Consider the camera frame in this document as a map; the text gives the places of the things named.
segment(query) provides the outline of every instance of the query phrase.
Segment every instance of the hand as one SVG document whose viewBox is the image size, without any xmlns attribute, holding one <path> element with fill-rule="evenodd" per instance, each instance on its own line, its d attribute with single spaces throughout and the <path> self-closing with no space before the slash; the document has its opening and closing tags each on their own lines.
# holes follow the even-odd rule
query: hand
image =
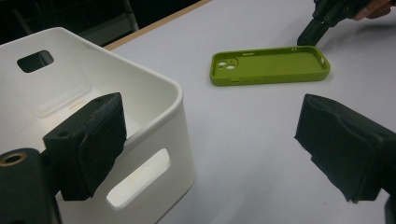
<svg viewBox="0 0 396 224">
<path fill-rule="evenodd" d="M 354 20 L 360 21 L 363 18 L 375 19 L 383 17 L 390 13 L 392 6 L 392 0 L 372 0 L 355 16 Z"/>
</svg>

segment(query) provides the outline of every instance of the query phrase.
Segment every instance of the green phone case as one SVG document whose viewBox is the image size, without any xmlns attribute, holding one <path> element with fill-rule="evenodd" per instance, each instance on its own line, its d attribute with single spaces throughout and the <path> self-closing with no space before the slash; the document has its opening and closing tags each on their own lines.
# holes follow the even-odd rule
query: green phone case
<svg viewBox="0 0 396 224">
<path fill-rule="evenodd" d="M 229 51 L 213 56 L 210 80 L 216 86 L 320 81 L 330 68 L 310 46 Z"/>
</svg>

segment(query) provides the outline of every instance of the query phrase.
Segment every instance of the table surface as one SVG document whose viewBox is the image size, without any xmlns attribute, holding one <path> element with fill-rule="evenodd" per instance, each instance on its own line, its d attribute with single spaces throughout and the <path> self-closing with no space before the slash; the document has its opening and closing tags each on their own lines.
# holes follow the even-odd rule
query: table surface
<svg viewBox="0 0 396 224">
<path fill-rule="evenodd" d="M 294 139 L 306 93 L 396 131 L 396 13 L 342 21 L 320 40 L 320 82 L 216 87 L 221 51 L 295 46 L 312 19 L 304 0 L 212 0 L 113 52 L 181 84 L 196 180 L 159 223 L 385 223 L 374 202 L 349 203 Z"/>
</svg>

